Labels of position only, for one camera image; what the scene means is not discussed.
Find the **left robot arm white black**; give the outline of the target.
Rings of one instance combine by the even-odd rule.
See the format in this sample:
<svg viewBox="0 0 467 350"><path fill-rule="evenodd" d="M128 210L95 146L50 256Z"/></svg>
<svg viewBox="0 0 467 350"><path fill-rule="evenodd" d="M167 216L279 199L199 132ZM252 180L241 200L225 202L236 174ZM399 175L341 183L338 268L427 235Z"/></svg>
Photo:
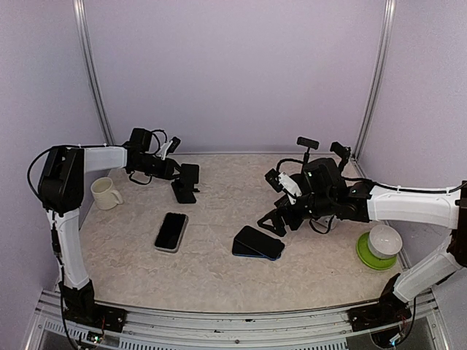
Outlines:
<svg viewBox="0 0 467 350"><path fill-rule="evenodd" d="M43 152L47 159L39 183L31 191L41 202L50 224L53 253L61 270L61 297L71 314L86 324L97 323L102 309L94 299L93 284L80 248L79 216L85 175L120 168L129 176L140 172L150 179L171 181L179 203L196 201L199 167L179 164L169 157L180 145L177 137L150 152L153 135L153 131L134 128L130 139L121 146L58 145Z"/></svg>

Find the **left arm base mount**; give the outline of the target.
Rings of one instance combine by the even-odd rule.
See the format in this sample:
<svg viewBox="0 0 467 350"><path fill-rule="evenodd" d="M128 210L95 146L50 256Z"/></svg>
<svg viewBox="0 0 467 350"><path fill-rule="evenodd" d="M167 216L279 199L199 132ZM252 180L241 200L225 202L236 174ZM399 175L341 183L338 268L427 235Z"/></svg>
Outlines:
<svg viewBox="0 0 467 350"><path fill-rule="evenodd" d="M126 322L127 310L98 304L92 316L79 316L77 313L66 309L64 317L66 321L72 321L76 324L121 333Z"/></svg>

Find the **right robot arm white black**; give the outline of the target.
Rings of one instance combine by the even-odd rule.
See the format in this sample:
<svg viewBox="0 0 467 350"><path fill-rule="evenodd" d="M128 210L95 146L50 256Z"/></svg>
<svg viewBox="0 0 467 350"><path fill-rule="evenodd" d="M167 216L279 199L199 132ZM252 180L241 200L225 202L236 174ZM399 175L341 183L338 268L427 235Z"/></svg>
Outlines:
<svg viewBox="0 0 467 350"><path fill-rule="evenodd" d="M346 162L322 157L303 163L301 173L288 176L271 169L266 181L284 196L258 226L280 237L297 230L306 219L332 216L356 222L404 221L449 228L452 232L433 252L394 276L373 308L374 318L387 324L423 290L466 266L466 185L445 189L391 187L369 179L351 186L342 176Z"/></svg>

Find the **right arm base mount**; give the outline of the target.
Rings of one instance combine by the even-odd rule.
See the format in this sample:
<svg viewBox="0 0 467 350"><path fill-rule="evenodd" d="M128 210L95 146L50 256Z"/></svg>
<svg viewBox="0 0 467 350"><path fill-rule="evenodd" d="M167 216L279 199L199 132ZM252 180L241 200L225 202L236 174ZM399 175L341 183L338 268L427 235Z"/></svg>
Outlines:
<svg viewBox="0 0 467 350"><path fill-rule="evenodd" d="M359 332L401 322L403 319L410 319L412 312L405 305L399 308L377 303L351 308L347 311L347 315L352 331Z"/></svg>

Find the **white folding phone stand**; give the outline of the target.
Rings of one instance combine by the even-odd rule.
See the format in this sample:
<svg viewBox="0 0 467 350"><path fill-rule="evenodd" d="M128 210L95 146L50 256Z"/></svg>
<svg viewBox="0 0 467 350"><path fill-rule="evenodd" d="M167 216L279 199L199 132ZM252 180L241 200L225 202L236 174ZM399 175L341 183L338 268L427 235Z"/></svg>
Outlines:
<svg viewBox="0 0 467 350"><path fill-rule="evenodd" d="M335 216L321 217L317 220L317 224L323 226L325 229L330 228L333 230L337 226L338 220Z"/></svg>

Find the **black folding phone stand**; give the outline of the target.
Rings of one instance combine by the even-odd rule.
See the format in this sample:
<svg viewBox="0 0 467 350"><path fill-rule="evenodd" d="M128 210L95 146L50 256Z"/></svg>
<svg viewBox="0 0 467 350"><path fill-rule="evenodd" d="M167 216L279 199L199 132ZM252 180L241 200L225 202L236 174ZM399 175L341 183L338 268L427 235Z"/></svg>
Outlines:
<svg viewBox="0 0 467 350"><path fill-rule="evenodd" d="M177 181L171 183L175 198L181 204L194 204L196 203L195 193L199 190L195 185L199 183L199 165L188 164L188 180Z"/></svg>

